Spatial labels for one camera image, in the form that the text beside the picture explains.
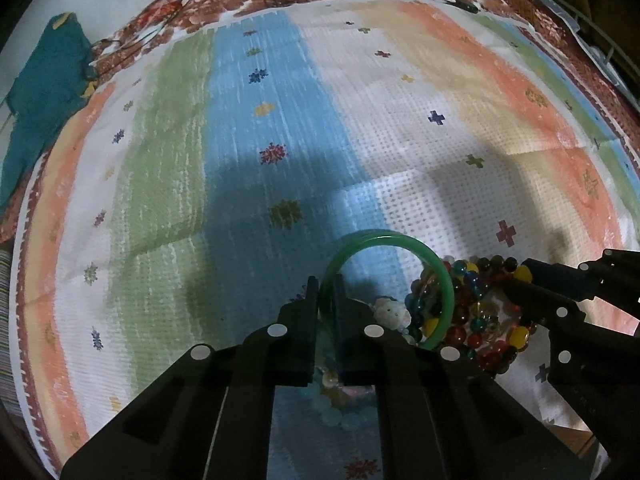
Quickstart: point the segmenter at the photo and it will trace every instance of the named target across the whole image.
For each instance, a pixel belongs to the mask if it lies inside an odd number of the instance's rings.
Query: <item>white dot marker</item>
[[[571,352],[568,350],[562,350],[558,354],[558,361],[560,361],[563,365],[567,364],[571,360]]]
[[[210,354],[211,348],[209,348],[207,345],[198,345],[194,346],[191,349],[191,359],[194,359],[196,361],[202,361],[203,359],[209,357]]]
[[[385,329],[380,325],[367,325],[364,327],[364,335],[368,337],[382,337],[385,335]]]
[[[274,323],[267,328],[267,334],[271,337],[282,337],[287,333],[287,327],[282,323]]]
[[[460,359],[460,350],[453,346],[445,346],[440,350],[440,357],[445,361],[457,361]]]

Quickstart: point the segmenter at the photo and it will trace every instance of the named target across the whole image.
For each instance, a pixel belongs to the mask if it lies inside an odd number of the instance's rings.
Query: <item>cross pattern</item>
[[[515,245],[513,237],[516,235],[516,228],[514,226],[507,227],[506,220],[500,220],[498,222],[498,225],[500,226],[500,232],[495,234],[498,238],[498,241],[507,242],[507,247]]]
[[[470,166],[476,165],[476,168],[482,169],[484,168],[484,158],[475,158],[473,155],[466,156],[466,163]]]
[[[431,117],[429,117],[430,123],[436,123],[438,126],[442,126],[442,121],[444,121],[444,115],[438,115],[436,110],[431,110]]]
[[[540,371],[536,374],[536,381],[540,381],[541,383],[544,383],[546,381],[546,376],[549,375],[549,370],[551,370],[549,366],[546,366],[545,364],[541,364]]]

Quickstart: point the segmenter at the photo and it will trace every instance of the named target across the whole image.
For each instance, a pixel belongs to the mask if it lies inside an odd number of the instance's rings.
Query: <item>colorful bead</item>
[[[494,352],[497,352],[500,355],[504,354],[504,351],[509,347],[509,343],[507,343],[504,339],[498,339],[492,347]]]
[[[484,370],[494,370],[498,364],[502,361],[500,354],[495,352],[489,352],[480,357],[480,366]]]
[[[461,326],[451,326],[447,330],[444,341],[451,346],[460,346],[466,339],[466,330]]]
[[[517,326],[509,336],[509,344],[518,350],[527,344],[529,340],[529,330],[525,326]]]
[[[428,319],[424,322],[422,326],[422,333],[425,337],[429,337],[431,336],[431,334],[433,334],[433,331],[436,330],[439,320],[439,317],[432,317],[431,319]]]
[[[466,261],[465,260],[456,260],[453,262],[453,266],[451,267],[453,272],[457,275],[464,274],[466,271]]]
[[[414,308],[415,304],[418,302],[418,297],[414,294],[407,294],[404,297],[404,306],[410,312]]]
[[[456,305],[470,307],[476,302],[476,298],[466,287],[461,287],[456,291]]]
[[[508,346],[507,349],[502,352],[502,358],[508,363],[513,363],[518,356],[518,349],[515,346]]]
[[[456,325],[464,325],[469,321],[469,307],[458,305],[453,309],[453,317],[451,322]]]
[[[470,334],[469,337],[466,338],[466,345],[469,348],[480,348],[482,346],[482,335],[480,334]]]
[[[487,272],[491,267],[491,262],[489,261],[489,258],[480,258],[476,261],[476,266],[480,272]]]
[[[495,367],[495,372],[498,375],[505,374],[507,373],[508,370],[509,370],[509,363],[504,359],[497,365],[497,367]]]
[[[476,317],[475,319],[471,320],[469,328],[471,329],[471,332],[475,334],[484,332],[484,329],[486,328],[486,320],[482,317]]]
[[[529,270],[529,267],[521,265],[513,271],[513,277],[521,282],[531,283],[533,281],[533,275]]]
[[[507,272],[513,272],[518,268],[518,261],[513,256],[509,256],[504,261],[503,267],[504,267],[504,270],[506,270]]]
[[[500,254],[496,254],[490,260],[490,265],[493,270],[502,270],[502,265],[504,264],[504,258],[500,256]]]
[[[418,294],[420,294],[420,289],[422,288],[422,282],[421,280],[413,280],[411,282],[411,293],[415,294],[416,296]]]
[[[479,283],[479,285],[474,286],[474,294],[478,300],[482,300],[488,292],[489,286],[486,283]]]
[[[480,280],[480,275],[474,270],[468,270],[465,272],[464,283],[468,286],[473,286]]]

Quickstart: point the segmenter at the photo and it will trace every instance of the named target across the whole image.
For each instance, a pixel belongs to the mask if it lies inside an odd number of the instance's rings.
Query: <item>blue stripe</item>
[[[616,155],[617,160],[620,162],[620,167],[622,171],[625,173],[627,179],[631,183],[631,186],[636,193],[636,196],[640,196],[640,180],[636,172],[631,168],[629,162],[629,158],[622,149],[620,145],[620,140],[616,136],[616,134],[609,128],[609,125],[604,120],[602,114],[591,104],[591,102],[587,99],[584,93],[571,81],[564,70],[539,46],[529,40],[526,36],[524,36],[516,27],[510,25],[508,23],[496,20],[497,23],[508,30],[511,34],[516,36],[521,42],[528,44],[538,53],[540,58],[545,62],[545,64],[549,67],[551,72],[560,79],[567,90],[570,92],[571,96],[578,102],[578,104],[582,107],[582,109],[587,112],[587,115],[593,120],[593,123],[598,127],[602,135],[607,139],[607,141],[611,141],[611,149],[613,153]]]
[[[250,29],[256,33],[244,35]],[[310,274],[322,276],[341,237],[388,226],[332,98],[284,13],[220,28],[212,48],[204,236],[216,266],[216,302],[226,309],[225,331],[240,341],[272,322]],[[262,52],[248,56],[251,48]],[[255,70],[267,75],[250,82]],[[255,116],[265,102],[275,110]],[[259,152],[270,142],[285,145],[288,155],[261,165]],[[290,229],[270,222],[269,208],[282,200],[296,201],[302,214]],[[406,293],[391,248],[367,250],[343,272],[353,297]]]

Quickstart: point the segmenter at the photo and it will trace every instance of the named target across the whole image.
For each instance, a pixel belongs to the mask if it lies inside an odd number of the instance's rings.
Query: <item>yellow bead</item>
[[[518,350],[523,348],[527,341],[529,341],[529,330],[525,326],[514,328],[509,336],[509,344],[515,346]]]
[[[432,317],[431,319],[428,319],[424,322],[424,325],[422,326],[422,333],[425,337],[429,337],[431,336],[431,334],[433,334],[433,331],[436,330],[436,326],[438,325],[439,320],[439,317]]]
[[[513,277],[521,282],[531,283],[533,281],[533,275],[529,270],[529,267],[521,265],[513,271]]]

